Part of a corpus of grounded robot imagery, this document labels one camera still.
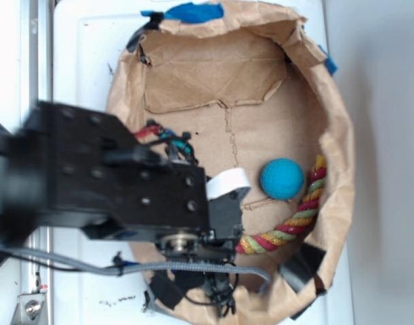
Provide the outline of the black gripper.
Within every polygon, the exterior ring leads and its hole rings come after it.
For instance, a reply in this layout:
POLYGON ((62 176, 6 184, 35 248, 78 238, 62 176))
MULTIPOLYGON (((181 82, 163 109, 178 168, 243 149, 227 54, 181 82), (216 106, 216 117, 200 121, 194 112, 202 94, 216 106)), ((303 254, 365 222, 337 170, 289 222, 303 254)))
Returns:
POLYGON ((209 230, 163 236, 157 243, 157 249, 174 261, 234 261, 236 246, 243 235, 240 193, 233 190, 209 201, 209 230))

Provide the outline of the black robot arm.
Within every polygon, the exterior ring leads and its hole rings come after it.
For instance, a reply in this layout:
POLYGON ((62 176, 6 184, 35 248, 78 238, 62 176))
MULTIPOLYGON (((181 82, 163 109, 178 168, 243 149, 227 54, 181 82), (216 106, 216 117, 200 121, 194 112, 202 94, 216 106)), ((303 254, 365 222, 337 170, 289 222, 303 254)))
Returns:
POLYGON ((92 240, 149 242, 176 261, 234 260, 246 186, 212 195, 188 132, 155 121, 40 102, 23 126, 0 125, 0 249, 41 226, 92 240))

